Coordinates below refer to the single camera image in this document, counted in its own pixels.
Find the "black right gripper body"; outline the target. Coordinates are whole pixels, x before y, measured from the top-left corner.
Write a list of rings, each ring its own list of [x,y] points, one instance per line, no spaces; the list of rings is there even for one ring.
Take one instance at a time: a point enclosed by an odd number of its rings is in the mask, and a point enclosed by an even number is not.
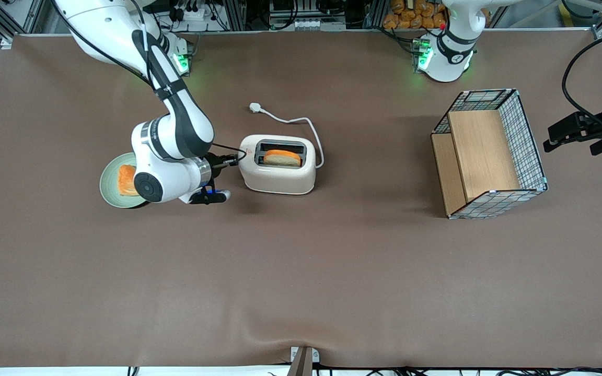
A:
[[[209,179],[205,190],[209,195],[227,195],[226,190],[218,190],[215,186],[215,179],[220,175],[221,171],[227,167],[227,155],[216,155],[209,152],[205,159],[210,164],[211,178]]]

